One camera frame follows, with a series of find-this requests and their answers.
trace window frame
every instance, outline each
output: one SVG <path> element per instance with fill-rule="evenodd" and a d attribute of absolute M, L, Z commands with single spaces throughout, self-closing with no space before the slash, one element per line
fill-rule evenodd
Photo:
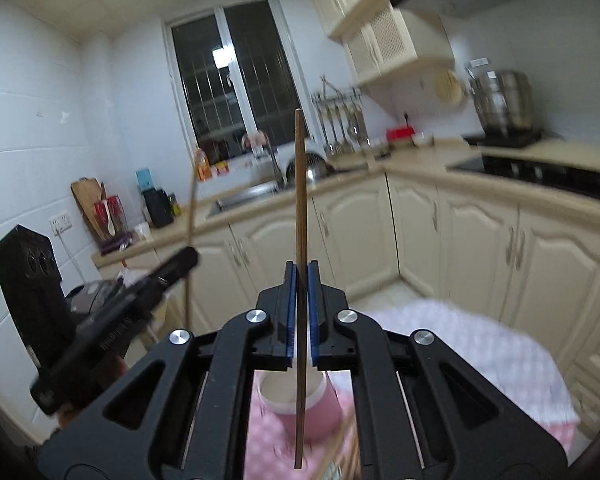
<path fill-rule="evenodd" d="M 258 1 L 265 0 L 248 0 L 245 2 L 232 3 L 230 6 L 248 4 L 251 2 Z M 311 139 L 314 140 L 317 146 L 321 146 L 318 137 L 317 116 L 315 114 L 314 106 L 311 101 L 311 95 L 309 94 L 306 81 L 304 79 L 302 67 L 298 59 L 298 53 L 296 52 L 295 47 L 293 45 L 291 34 L 289 32 L 284 13 L 282 11 L 282 6 L 280 5 L 280 0 L 266 1 L 269 3 L 269 8 L 273 15 L 273 19 L 278 30 L 278 35 L 280 36 L 280 41 L 282 43 L 282 49 L 285 53 L 286 62 L 289 65 L 291 77 L 294 86 L 296 87 L 296 93 L 298 94 L 298 100 L 300 101 L 300 106 L 302 108 L 302 111 L 304 112 L 304 120 L 306 121 L 309 136 Z M 209 16 L 215 16 L 216 23 L 218 25 L 218 30 L 220 31 L 222 46 L 233 47 L 234 44 L 231 38 L 229 27 L 227 25 L 226 16 L 224 14 L 224 7 L 229 6 L 215 6 L 213 8 L 207 8 L 192 14 L 186 14 L 176 20 L 162 22 L 162 34 L 164 39 L 165 50 L 167 53 L 166 57 L 171 77 L 171 87 L 173 89 L 176 108 L 178 111 L 178 118 L 182 127 L 183 136 L 185 137 L 187 151 L 189 152 L 189 156 L 191 158 L 193 157 L 195 149 L 198 148 L 198 138 L 196 137 L 195 127 L 193 126 L 193 122 L 191 120 L 191 116 L 189 113 L 189 105 L 187 103 L 187 97 L 185 94 L 183 81 L 180 76 L 178 59 L 176 57 L 175 45 L 173 42 L 172 29 L 179 25 L 183 25 L 184 23 L 189 23 Z M 235 93 L 238 98 L 238 106 L 240 107 L 240 113 L 242 114 L 242 120 L 244 121 L 245 129 L 247 130 L 247 133 L 256 132 L 256 121 L 253 115 L 253 110 L 251 109 L 249 96 L 244 83 L 244 79 L 242 78 L 242 72 L 238 65 L 237 59 L 232 60 L 232 62 L 229 64 L 229 74 L 231 76 Z M 286 144 L 282 144 L 281 146 L 278 146 L 278 149 L 281 149 L 284 146 L 290 146 L 292 144 L 293 141 L 288 142 Z M 236 163 L 240 164 L 244 161 L 245 158 L 248 158 L 250 156 L 250 154 L 237 156 L 234 158 L 230 158 L 227 162 L 230 165 Z"/>

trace countertop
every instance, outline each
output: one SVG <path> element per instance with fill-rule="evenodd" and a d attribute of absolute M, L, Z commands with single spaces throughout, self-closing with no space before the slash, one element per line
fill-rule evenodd
<path fill-rule="evenodd" d="M 471 148 L 464 142 L 444 142 L 430 148 L 406 148 L 393 152 L 391 157 L 374 160 L 363 155 L 347 155 L 334 163 L 337 168 L 368 161 L 368 171 L 355 171 L 325 179 L 309 186 L 308 196 L 316 196 L 348 184 L 372 178 L 382 173 L 413 178 L 422 183 L 440 186 L 451 192 L 474 193 L 491 201 L 519 203 L 522 207 L 551 213 L 562 219 L 584 223 L 600 230 L 600 201 L 549 187 L 536 186 L 497 176 L 489 176 L 462 171 L 447 171 L 447 166 L 459 164 L 480 154 L 480 149 Z M 211 218 L 206 218 L 213 201 L 205 200 L 196 205 L 194 236 L 227 226 L 232 222 L 245 220 L 272 209 L 291 205 L 295 202 L 295 192 L 288 190 L 266 200 L 259 200 Z M 151 241 L 137 242 L 125 251 L 101 256 L 91 256 L 96 267 L 114 264 L 149 250 L 158 249 L 186 239 L 187 215 L 179 216 L 173 224 L 153 230 Z"/>

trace power cord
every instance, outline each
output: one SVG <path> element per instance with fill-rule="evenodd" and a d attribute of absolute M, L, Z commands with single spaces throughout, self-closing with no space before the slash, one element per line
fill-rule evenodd
<path fill-rule="evenodd" d="M 60 238 L 60 243 L 62 244 L 62 247 L 64 247 L 64 250 L 66 251 L 67 255 L 69 256 L 71 263 L 74 264 L 75 270 L 80 275 L 82 282 L 86 283 L 86 280 L 84 279 L 84 276 L 82 275 L 82 271 L 80 270 L 80 267 L 78 267 L 78 262 L 75 261 L 74 256 L 71 254 L 71 251 L 69 250 L 69 247 L 67 247 L 66 244 L 64 243 L 64 240 L 62 240 L 62 235 L 60 233 L 58 233 L 58 238 Z"/>

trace pink cup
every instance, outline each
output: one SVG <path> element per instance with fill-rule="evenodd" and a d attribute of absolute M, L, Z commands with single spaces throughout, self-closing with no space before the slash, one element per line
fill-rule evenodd
<path fill-rule="evenodd" d="M 258 394 L 293 439 L 296 434 L 296 372 L 264 372 L 258 381 Z M 325 372 L 307 369 L 305 442 L 318 442 L 329 436 L 342 422 L 342 407 L 336 390 Z"/>

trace gas stove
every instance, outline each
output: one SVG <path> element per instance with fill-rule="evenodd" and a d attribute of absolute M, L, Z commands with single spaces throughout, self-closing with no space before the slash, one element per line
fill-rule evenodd
<path fill-rule="evenodd" d="M 472 158 L 447 169 L 521 180 L 522 182 L 562 189 L 600 200 L 600 173 L 595 171 L 532 160 L 517 160 L 515 158 L 486 155 Z"/>

